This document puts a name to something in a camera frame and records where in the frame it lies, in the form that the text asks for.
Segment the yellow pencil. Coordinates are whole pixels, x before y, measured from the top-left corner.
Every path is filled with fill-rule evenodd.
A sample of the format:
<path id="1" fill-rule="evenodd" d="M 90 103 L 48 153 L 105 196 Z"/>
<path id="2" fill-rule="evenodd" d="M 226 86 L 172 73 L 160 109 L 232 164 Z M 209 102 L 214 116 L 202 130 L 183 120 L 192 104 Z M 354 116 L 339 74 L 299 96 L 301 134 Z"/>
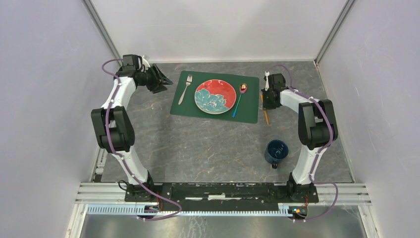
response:
<path id="1" fill-rule="evenodd" d="M 261 98 L 261 102 L 262 102 L 262 110 L 263 110 L 263 113 L 264 113 L 266 124 L 267 125 L 270 125 L 268 114 L 267 114 L 267 110 L 263 106 L 263 95 L 262 94 L 260 94 L 260 98 Z"/>

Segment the green rectangular placemat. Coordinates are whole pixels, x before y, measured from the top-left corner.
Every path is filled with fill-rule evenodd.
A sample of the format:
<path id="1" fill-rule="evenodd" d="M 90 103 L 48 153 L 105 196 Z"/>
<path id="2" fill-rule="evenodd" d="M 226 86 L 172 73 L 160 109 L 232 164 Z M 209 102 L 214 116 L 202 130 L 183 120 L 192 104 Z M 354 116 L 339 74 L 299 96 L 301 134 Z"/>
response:
<path id="1" fill-rule="evenodd" d="M 185 88 L 186 79 L 188 74 L 193 76 L 191 85 L 187 88 L 185 97 L 181 105 L 178 105 L 179 98 Z M 223 114 L 211 115 L 202 112 L 195 104 L 194 93 L 197 87 L 211 79 L 220 79 L 231 84 L 236 93 L 237 99 L 234 106 Z M 235 118 L 232 117 L 235 105 L 239 97 L 239 87 L 242 83 L 248 85 L 248 90 L 242 95 L 237 115 Z M 187 117 L 197 117 L 197 118 L 207 118 L 207 119 L 221 119 L 233 122 L 244 122 L 244 123 L 257 123 L 258 121 L 258 111 L 259 111 L 259 102 L 260 102 L 260 85 L 259 79 L 257 77 L 251 76 L 241 76 L 235 74 L 222 74 L 222 73 L 210 73 L 210 72 L 198 72 L 198 71 L 182 71 L 178 85 L 175 90 L 172 106 L 170 113 L 177 116 L 187 116 Z"/>

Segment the silver metal fork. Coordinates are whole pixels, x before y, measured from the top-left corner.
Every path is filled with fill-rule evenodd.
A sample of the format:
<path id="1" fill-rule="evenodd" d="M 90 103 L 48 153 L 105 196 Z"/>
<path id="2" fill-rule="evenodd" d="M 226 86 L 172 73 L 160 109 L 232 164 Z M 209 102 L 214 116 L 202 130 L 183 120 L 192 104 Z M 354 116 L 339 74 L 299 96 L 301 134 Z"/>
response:
<path id="1" fill-rule="evenodd" d="M 181 104 L 182 104 L 183 99 L 184 99 L 184 97 L 185 97 L 185 93 L 186 93 L 186 91 L 187 91 L 187 88 L 188 88 L 188 87 L 191 85 L 191 83 L 192 83 L 192 78 L 193 78 L 193 76 L 192 76 L 191 74 L 188 74 L 187 79 L 186 79 L 185 88 L 184 88 L 184 90 L 183 90 L 183 92 L 182 92 L 182 94 L 181 94 L 181 96 L 180 96 L 180 98 L 179 98 L 178 105 L 181 105 Z"/>

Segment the iridescent rainbow metal spoon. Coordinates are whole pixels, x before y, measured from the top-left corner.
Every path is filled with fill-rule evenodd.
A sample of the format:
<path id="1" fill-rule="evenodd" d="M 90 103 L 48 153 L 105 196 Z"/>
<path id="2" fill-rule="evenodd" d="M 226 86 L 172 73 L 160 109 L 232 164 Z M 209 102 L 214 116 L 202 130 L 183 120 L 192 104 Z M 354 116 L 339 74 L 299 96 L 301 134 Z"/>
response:
<path id="1" fill-rule="evenodd" d="M 232 117 L 233 118 L 235 118 L 236 117 L 236 115 L 237 115 L 237 110 L 238 110 L 238 107 L 239 107 L 239 104 L 240 104 L 240 101 L 241 101 L 241 98 L 242 98 L 242 95 L 244 94 L 244 93 L 246 93 L 247 92 L 247 90 L 248 90 L 248 85 L 246 84 L 246 83 L 242 83 L 241 85 L 240 85 L 240 87 L 239 87 L 239 97 L 238 97 L 238 100 L 237 100 L 237 103 L 236 103 L 236 105 L 235 105 L 235 109 L 234 109 L 234 111 L 233 111 L 233 114 L 232 114 Z"/>

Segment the dark blue mug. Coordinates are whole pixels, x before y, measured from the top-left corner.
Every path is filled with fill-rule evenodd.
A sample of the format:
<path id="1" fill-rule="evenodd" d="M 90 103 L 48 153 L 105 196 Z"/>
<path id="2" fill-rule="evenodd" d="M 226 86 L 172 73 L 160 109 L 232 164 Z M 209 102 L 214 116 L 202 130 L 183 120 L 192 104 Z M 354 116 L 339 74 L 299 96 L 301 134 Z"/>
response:
<path id="1" fill-rule="evenodd" d="M 288 156 L 289 149 L 281 140 L 270 141 L 264 151 L 265 160 L 273 169 L 277 169 L 280 162 Z"/>

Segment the red teal floral plate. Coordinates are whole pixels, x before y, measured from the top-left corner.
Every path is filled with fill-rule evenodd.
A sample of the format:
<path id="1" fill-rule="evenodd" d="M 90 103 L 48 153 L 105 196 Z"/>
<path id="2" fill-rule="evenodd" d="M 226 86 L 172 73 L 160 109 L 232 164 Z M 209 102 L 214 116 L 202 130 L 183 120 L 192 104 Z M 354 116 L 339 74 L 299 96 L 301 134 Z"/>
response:
<path id="1" fill-rule="evenodd" d="M 235 104 L 237 93 L 226 81 L 211 79 L 201 83 L 194 93 L 194 101 L 202 112 L 219 115 L 228 112 Z"/>

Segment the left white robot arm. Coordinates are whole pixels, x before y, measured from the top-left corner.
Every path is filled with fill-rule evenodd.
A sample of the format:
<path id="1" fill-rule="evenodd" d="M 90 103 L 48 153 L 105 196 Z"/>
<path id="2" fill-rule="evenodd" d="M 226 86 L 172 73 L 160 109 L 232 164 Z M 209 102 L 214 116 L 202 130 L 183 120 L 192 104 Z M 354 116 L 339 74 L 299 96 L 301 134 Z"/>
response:
<path id="1" fill-rule="evenodd" d="M 99 147 L 119 162 L 127 176 L 123 187 L 126 200 L 150 202 L 156 198 L 156 189 L 135 151 L 135 131 L 126 108 L 139 86 L 155 94 L 173 83 L 147 56 L 124 55 L 118 61 L 121 67 L 117 72 L 104 71 L 113 77 L 113 88 L 105 103 L 91 111 L 93 128 Z"/>

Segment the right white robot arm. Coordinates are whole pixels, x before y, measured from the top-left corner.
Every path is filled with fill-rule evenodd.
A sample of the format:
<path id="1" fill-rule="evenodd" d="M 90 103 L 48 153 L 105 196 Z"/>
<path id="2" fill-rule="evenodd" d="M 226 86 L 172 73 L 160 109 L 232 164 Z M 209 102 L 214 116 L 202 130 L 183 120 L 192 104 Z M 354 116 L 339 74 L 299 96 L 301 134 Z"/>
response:
<path id="1" fill-rule="evenodd" d="M 272 110 L 288 107 L 298 114 L 298 136 L 302 144 L 298 162 L 286 183 L 285 196 L 292 202 L 308 197 L 316 200 L 315 171 L 338 130 L 333 103 L 318 100 L 286 85 L 281 73 L 264 73 L 265 87 L 261 90 L 263 108 Z"/>

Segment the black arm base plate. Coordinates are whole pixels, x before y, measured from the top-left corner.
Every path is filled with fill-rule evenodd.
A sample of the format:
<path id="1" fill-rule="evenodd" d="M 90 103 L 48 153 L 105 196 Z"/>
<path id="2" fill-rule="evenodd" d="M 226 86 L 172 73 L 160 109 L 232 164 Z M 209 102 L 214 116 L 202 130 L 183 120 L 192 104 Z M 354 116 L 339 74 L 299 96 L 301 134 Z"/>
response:
<path id="1" fill-rule="evenodd" d="M 313 184 L 291 183 L 180 183 L 164 182 L 150 186 L 124 183 L 126 202 L 156 203 L 162 212 L 259 212 L 276 211 L 278 204 L 319 202 Z"/>

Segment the aluminium frame rail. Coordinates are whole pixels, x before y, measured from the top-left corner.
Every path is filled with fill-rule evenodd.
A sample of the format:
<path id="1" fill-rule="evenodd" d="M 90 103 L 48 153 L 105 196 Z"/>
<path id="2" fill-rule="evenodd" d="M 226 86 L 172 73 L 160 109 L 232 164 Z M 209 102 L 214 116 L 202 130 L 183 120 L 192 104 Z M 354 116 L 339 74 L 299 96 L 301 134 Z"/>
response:
<path id="1" fill-rule="evenodd" d="M 371 206 L 371 198 L 362 183 L 338 183 L 336 206 Z M 335 198 L 335 187 L 330 184 L 317 187 L 319 202 L 316 206 L 331 205 Z M 123 204 L 125 192 L 116 183 L 81 183 L 76 195 L 80 204 Z"/>

